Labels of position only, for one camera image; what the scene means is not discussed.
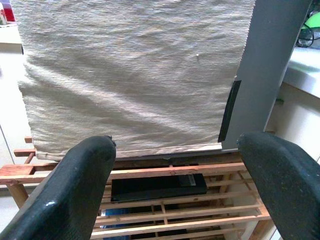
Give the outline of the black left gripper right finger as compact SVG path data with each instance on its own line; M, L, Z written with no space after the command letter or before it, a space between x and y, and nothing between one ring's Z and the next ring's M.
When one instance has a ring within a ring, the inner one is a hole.
M267 132L243 133L237 146L283 240L320 240L320 164Z

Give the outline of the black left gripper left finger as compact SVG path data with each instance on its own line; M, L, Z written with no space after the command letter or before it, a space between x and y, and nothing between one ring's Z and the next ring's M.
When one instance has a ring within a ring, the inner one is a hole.
M116 159L112 137L71 148L0 233L0 240L90 240Z

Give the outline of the blue flat object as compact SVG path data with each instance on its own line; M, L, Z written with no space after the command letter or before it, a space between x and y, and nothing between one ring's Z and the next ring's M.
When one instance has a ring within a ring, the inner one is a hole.
M101 210L102 217L114 217L122 216L130 213L129 208L113 208L113 209L103 209Z

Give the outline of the white kitchen cabinet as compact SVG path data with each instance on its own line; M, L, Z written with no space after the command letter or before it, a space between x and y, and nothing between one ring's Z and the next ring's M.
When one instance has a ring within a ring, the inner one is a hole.
M320 49L293 50L266 131L320 164Z

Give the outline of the flat black box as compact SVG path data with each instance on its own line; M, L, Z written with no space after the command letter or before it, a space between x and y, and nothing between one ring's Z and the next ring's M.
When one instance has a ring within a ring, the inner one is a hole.
M207 193L202 174L115 179L111 184L112 202L174 198Z

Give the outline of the wooden slatted rack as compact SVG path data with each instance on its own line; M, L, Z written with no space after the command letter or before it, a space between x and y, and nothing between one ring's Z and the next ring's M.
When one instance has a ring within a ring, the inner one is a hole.
M0 167L20 210L58 162L32 163L34 149L19 149L23 164ZM202 174L205 194L112 202L112 181ZM128 208L129 214L101 216L101 210ZM89 240L266 240L271 217L238 153L151 160L116 159L107 179Z

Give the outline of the beige woven cloth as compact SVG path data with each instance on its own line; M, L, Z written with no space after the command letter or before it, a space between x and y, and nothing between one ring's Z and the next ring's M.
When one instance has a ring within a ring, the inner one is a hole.
M108 135L119 158L220 150L256 0L10 0L36 156Z

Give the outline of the bright green round object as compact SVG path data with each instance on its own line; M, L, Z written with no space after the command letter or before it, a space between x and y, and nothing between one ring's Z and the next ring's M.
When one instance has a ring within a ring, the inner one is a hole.
M320 12L312 14L302 25L302 30L320 28Z

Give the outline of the red container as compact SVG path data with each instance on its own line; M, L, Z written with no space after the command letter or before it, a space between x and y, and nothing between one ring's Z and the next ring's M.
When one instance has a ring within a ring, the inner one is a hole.
M9 3L3 5L0 2L0 26L8 25L15 22L15 16Z

